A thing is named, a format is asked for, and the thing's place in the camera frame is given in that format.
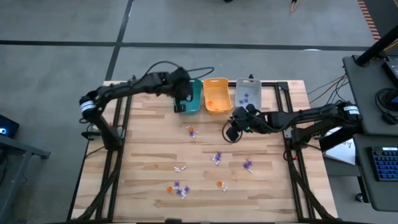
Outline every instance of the wooden tabletop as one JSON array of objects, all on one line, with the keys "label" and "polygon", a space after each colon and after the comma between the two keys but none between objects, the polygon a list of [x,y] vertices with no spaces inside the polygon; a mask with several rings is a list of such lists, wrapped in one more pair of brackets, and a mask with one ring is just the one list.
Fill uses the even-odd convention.
[{"label": "wooden tabletop", "polygon": [[[308,109],[304,82],[287,82],[294,110]],[[234,102],[234,88],[230,93]],[[103,113],[109,122],[115,107],[116,101],[112,101]],[[263,87],[262,111],[270,110],[277,110],[274,89]],[[230,144],[221,135],[228,116],[230,113],[209,115],[204,105],[196,115],[175,114],[171,98],[134,95],[114,221],[297,221],[289,170],[282,157],[282,134],[244,133],[240,142]],[[189,125],[198,131],[195,139],[189,136]],[[87,153],[102,145],[102,140],[90,142]],[[211,161],[218,151],[223,153],[220,166]],[[321,152],[307,148],[303,156],[312,192],[330,214],[337,216]],[[81,215],[98,193],[105,158],[106,150],[101,150],[86,159],[72,218]],[[253,174],[243,168],[246,159],[253,161]],[[174,167],[183,166],[187,167],[184,171],[174,171]],[[191,188],[185,199],[167,192],[175,181]],[[217,187],[217,181],[224,182],[226,192]],[[302,191],[300,197],[306,214]]]}]

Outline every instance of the orange object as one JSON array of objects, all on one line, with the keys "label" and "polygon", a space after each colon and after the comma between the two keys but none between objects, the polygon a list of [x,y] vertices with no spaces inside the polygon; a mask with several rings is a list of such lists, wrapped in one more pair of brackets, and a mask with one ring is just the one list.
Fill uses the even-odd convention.
[{"label": "orange object", "polygon": [[206,109],[209,114],[226,114],[233,105],[229,97],[228,79],[209,78],[203,81]]}]

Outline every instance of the teal bin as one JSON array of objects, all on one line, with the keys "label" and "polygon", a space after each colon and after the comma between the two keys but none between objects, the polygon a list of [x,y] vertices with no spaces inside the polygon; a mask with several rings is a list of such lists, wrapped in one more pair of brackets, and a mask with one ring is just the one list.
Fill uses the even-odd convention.
[{"label": "teal bin", "polygon": [[199,79],[190,80],[193,90],[192,101],[181,101],[182,105],[185,105],[185,114],[196,114],[200,110],[201,104],[201,93],[202,93],[202,82]]}]

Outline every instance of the concrete floor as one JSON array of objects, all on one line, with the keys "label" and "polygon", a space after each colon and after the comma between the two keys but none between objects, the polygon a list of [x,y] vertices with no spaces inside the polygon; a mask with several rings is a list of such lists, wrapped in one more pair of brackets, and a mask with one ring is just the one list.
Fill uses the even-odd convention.
[{"label": "concrete floor", "polygon": [[[0,0],[0,40],[107,41],[119,33],[127,0]],[[124,42],[370,46],[374,41],[356,0],[290,1],[135,0]],[[78,99],[99,86],[112,47],[0,45],[0,113],[21,123],[18,139],[51,151],[33,159],[28,182],[17,194],[11,221],[66,219],[86,141],[78,123]],[[234,80],[253,74],[263,80],[305,80],[313,90],[342,76],[341,59],[353,51],[167,49],[122,47],[113,80],[141,77],[159,60],[186,68],[214,66],[209,77]],[[159,70],[170,69],[158,67]],[[314,99],[318,93],[309,96]],[[349,85],[340,95],[353,100]],[[312,106],[323,105],[328,95]],[[331,177],[339,217],[393,223],[398,213],[356,203],[358,183]]]}]

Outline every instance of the white paper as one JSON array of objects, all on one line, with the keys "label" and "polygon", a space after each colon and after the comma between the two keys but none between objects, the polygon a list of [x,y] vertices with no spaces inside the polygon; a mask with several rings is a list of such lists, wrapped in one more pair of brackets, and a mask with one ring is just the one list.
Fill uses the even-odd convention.
[{"label": "white paper", "polygon": [[[334,133],[340,128],[333,128],[328,131],[326,136]],[[325,156],[336,159],[337,161],[345,162],[355,166],[355,144],[354,140],[350,139],[326,151]]]}]

